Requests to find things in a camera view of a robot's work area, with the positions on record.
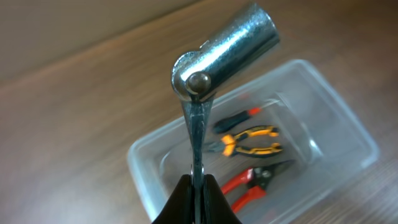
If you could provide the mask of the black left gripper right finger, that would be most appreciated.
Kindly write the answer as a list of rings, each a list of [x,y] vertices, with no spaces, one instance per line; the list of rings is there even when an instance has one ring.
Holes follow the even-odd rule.
[[[215,177],[204,175],[202,187],[202,223],[241,224],[224,197]]]

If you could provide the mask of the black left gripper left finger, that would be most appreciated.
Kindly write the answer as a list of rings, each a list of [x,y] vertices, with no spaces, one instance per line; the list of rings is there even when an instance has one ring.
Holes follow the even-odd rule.
[[[152,224],[192,224],[193,190],[192,178],[184,174]]]

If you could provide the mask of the red handled snips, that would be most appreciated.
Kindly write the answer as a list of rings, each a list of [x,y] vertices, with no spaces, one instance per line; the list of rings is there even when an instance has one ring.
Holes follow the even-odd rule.
[[[247,188],[246,193],[231,205],[232,211],[238,213],[249,202],[265,197],[271,181],[293,164],[295,160],[291,159],[267,166],[249,167],[230,179],[221,187],[223,195],[227,195],[240,185],[245,185]]]

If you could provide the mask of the orange black pliers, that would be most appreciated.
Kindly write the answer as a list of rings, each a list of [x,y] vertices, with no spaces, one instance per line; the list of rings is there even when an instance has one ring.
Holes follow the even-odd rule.
[[[267,158],[283,151],[277,141],[279,129],[275,126],[253,126],[236,134],[225,134],[220,140],[205,143],[203,152],[221,153],[226,157],[248,156]]]

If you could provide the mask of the black red screwdriver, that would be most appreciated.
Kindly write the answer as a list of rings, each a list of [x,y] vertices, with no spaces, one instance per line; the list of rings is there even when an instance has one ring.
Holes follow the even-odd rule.
[[[255,116],[258,113],[260,113],[265,107],[268,107],[270,105],[273,105],[273,104],[276,104],[276,103],[279,103],[279,102],[280,101],[276,100],[276,99],[269,99],[262,106],[253,107],[251,109],[244,110],[244,111],[241,111],[239,113],[236,113],[236,114],[234,114],[232,116],[229,116],[227,118],[223,118],[223,119],[217,121],[213,125],[212,131],[215,134],[226,133],[227,131],[230,131],[231,129],[233,129],[237,125],[239,125],[239,124],[251,119],[253,116]]]

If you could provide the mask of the silver socket wrench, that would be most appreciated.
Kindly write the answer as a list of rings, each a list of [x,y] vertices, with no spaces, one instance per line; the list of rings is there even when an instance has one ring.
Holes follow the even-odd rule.
[[[202,147],[214,95],[231,77],[278,43],[271,17],[250,2],[199,49],[181,55],[172,68],[172,88],[180,98],[193,151],[194,223],[201,223],[203,217]]]

